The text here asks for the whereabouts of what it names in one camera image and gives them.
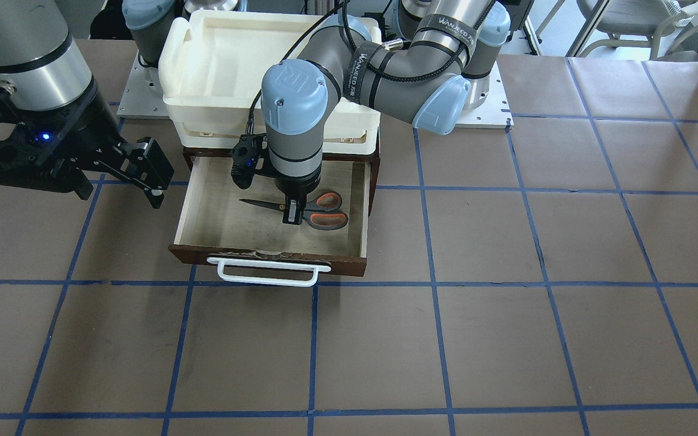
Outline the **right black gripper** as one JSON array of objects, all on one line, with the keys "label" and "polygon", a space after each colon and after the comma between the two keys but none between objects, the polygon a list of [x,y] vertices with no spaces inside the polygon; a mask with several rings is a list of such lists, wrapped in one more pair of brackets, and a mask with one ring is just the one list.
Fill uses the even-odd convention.
[{"label": "right black gripper", "polygon": [[[7,82],[0,86],[14,89],[12,102],[15,103],[15,87]],[[96,80],[92,79],[75,101],[56,110],[60,110],[61,129],[53,175],[49,179],[32,180],[25,186],[14,187],[56,193],[72,191],[80,199],[88,200],[93,185],[85,172],[105,172],[138,186],[152,208],[160,209],[164,190],[175,173],[174,168],[154,138],[145,136],[136,142],[122,138]]]}]

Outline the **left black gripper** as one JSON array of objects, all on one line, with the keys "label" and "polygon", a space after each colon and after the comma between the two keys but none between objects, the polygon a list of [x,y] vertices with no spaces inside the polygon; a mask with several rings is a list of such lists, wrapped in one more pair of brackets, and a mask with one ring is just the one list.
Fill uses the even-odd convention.
[{"label": "left black gripper", "polygon": [[307,176],[291,177],[278,174],[274,184],[285,195],[282,223],[300,225],[307,206],[307,196],[321,182],[322,170],[315,170]]}]

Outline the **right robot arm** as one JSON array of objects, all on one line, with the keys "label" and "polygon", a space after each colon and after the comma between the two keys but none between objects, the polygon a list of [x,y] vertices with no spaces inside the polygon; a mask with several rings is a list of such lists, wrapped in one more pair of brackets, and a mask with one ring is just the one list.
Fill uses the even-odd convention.
[{"label": "right robot arm", "polygon": [[149,136],[129,142],[53,1],[0,1],[0,185],[76,193],[111,174],[159,208],[174,169]]}]

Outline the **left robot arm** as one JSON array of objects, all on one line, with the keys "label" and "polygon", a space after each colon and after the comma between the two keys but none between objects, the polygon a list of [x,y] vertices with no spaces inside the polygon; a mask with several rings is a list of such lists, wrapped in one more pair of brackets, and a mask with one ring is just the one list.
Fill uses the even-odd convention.
[{"label": "left robot arm", "polygon": [[285,195],[284,223],[299,224],[321,179],[329,115],[341,99],[446,135],[482,105],[510,32],[495,1],[431,1],[405,51],[370,39],[341,14],[315,29],[294,59],[271,66],[261,83],[268,157],[264,168]]}]

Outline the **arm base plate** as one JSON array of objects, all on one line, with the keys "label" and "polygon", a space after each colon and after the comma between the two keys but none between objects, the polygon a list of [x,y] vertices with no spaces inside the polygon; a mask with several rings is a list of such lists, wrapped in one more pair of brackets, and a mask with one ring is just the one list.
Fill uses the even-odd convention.
[{"label": "arm base plate", "polygon": [[412,125],[446,135],[454,128],[505,128],[511,115],[499,67],[483,78],[449,78],[419,108]]},{"label": "arm base plate", "polygon": [[168,119],[156,67],[146,67],[139,53],[120,97],[117,116],[125,119]]}]

